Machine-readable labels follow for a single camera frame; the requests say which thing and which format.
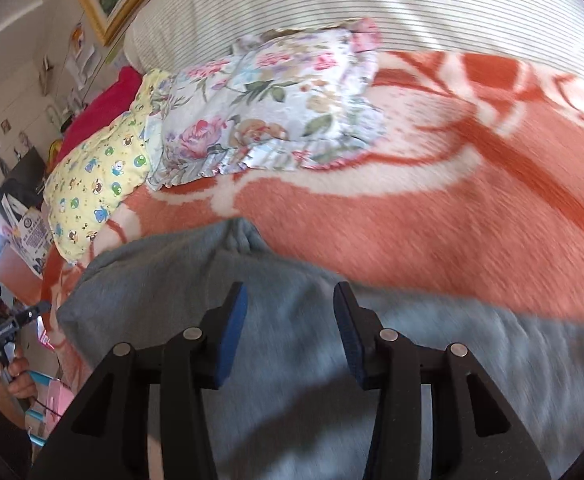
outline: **yellow object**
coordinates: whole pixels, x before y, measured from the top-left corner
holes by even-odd
[[[153,88],[166,77],[160,70],[147,74],[130,111],[73,149],[48,178],[44,197],[50,226],[67,261],[85,253],[118,204],[145,181],[150,170],[146,118]]]

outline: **striped fabric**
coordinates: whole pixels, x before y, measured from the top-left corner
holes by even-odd
[[[141,70],[229,53],[243,34],[370,16],[391,50],[504,54],[584,78],[582,0],[151,0],[126,36]]]

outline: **gray blanket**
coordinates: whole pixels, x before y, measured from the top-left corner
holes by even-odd
[[[350,376],[334,319],[328,270],[274,254],[256,228],[233,219],[158,235],[102,254],[58,320],[96,366],[110,348],[162,344],[245,282],[248,315],[232,375],[203,394],[220,478],[356,480],[377,392]],[[463,342],[501,388],[553,478],[584,448],[584,326],[515,316],[480,301],[354,285],[386,327],[424,346]],[[158,435],[156,396],[150,431]],[[423,456],[431,453],[424,409]],[[422,478],[429,464],[422,460]]]

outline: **red pillow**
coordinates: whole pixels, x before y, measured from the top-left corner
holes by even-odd
[[[118,81],[92,101],[67,128],[56,163],[123,112],[130,110],[142,81],[143,76],[131,66],[123,67],[118,73]]]

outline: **screw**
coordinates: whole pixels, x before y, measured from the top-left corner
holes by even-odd
[[[378,333],[384,341],[396,341],[399,338],[399,333],[391,328],[384,328]]]
[[[457,357],[465,357],[468,352],[467,346],[465,346],[463,343],[454,343],[452,346],[450,346],[450,350],[452,351],[452,354]]]
[[[116,357],[123,357],[124,355],[128,355],[132,347],[128,345],[128,343],[119,343],[112,349],[112,353]]]
[[[190,341],[196,341],[203,335],[203,331],[198,326],[191,326],[183,331],[183,337]]]

